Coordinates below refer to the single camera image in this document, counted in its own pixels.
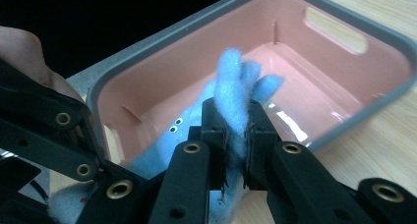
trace wooden table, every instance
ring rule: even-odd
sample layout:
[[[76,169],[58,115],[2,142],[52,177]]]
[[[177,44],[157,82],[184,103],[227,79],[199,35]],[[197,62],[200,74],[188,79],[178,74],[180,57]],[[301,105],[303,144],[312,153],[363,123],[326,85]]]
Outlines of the wooden table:
[[[417,42],[417,0],[331,0]],[[344,136],[317,157],[333,177],[354,189],[381,177],[417,196],[417,85],[360,130]],[[266,193],[249,194],[233,223],[273,223]]]

